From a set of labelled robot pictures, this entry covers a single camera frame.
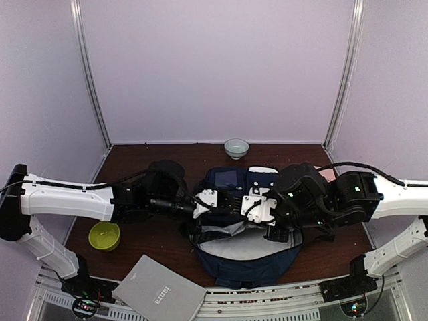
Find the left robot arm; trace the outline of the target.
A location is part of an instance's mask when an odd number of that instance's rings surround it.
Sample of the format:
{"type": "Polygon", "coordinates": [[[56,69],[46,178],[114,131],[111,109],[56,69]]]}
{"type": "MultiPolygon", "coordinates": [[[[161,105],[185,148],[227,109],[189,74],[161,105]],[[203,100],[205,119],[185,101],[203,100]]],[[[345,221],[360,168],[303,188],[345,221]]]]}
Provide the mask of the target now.
{"type": "Polygon", "coordinates": [[[58,243],[37,216],[136,223],[152,213],[196,218],[218,208],[218,191],[208,188],[193,194],[183,176],[183,167],[169,160],[98,184],[46,179],[28,173],[24,164],[15,165],[1,188],[1,239],[21,243],[61,279],[69,280],[79,295],[89,297],[96,291],[96,282],[88,276],[85,259],[58,243]]]}

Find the navy blue student backpack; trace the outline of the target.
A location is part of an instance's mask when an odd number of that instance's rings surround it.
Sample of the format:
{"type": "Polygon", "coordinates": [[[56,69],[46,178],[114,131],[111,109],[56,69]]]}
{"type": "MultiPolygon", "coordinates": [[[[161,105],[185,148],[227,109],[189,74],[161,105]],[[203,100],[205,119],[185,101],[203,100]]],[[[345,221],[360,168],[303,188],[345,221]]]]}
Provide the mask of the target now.
{"type": "MultiPolygon", "coordinates": [[[[240,214],[243,197],[263,196],[278,174],[273,167],[214,167],[193,187],[194,196],[204,189],[219,189],[234,198],[234,207],[228,212],[205,205],[210,211],[202,215],[219,220],[219,227],[215,227],[221,233],[219,239],[189,239],[217,285],[233,289],[272,285],[297,258],[304,243],[303,229],[285,227],[290,230],[289,241],[272,242],[264,239],[267,225],[252,223],[240,214]]],[[[192,220],[182,226],[188,238],[187,228],[192,220]]]]}

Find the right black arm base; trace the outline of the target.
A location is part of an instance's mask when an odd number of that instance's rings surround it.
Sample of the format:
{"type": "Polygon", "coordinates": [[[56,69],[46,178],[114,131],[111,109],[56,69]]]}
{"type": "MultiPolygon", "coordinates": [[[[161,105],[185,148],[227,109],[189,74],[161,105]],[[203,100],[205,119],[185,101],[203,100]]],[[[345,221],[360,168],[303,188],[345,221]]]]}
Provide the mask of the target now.
{"type": "Polygon", "coordinates": [[[324,302],[343,300],[377,289],[377,279],[370,277],[365,268],[365,257],[365,255],[360,255],[350,262],[348,276],[319,283],[324,302]]]}

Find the grey hardcover book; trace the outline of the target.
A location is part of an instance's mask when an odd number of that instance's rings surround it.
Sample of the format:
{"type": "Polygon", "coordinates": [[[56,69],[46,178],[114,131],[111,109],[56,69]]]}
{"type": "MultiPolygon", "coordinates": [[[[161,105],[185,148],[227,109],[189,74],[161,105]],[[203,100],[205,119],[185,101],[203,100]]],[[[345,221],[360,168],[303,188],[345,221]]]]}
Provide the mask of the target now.
{"type": "Polygon", "coordinates": [[[112,291],[148,320],[193,320],[207,290],[143,255],[112,291]]]}

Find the pink paperback book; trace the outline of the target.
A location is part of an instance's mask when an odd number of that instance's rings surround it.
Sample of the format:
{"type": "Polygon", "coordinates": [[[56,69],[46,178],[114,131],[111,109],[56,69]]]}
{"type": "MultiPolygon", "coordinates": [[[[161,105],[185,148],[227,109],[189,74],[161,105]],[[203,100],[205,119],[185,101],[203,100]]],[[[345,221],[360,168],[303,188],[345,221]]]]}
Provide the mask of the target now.
{"type": "Polygon", "coordinates": [[[333,169],[324,169],[320,171],[319,166],[314,167],[328,182],[334,181],[336,179],[336,174],[333,169]]]}

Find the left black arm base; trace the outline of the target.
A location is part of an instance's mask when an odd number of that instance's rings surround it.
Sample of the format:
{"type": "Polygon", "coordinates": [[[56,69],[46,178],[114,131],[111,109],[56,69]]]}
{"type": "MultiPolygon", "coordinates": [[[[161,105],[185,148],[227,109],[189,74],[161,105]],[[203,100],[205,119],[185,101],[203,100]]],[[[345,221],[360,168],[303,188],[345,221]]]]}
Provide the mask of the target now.
{"type": "Polygon", "coordinates": [[[89,274],[88,267],[80,264],[78,274],[72,278],[60,278],[62,290],[72,296],[87,298],[93,301],[115,303],[112,292],[119,286],[118,282],[94,278],[89,274]]]}

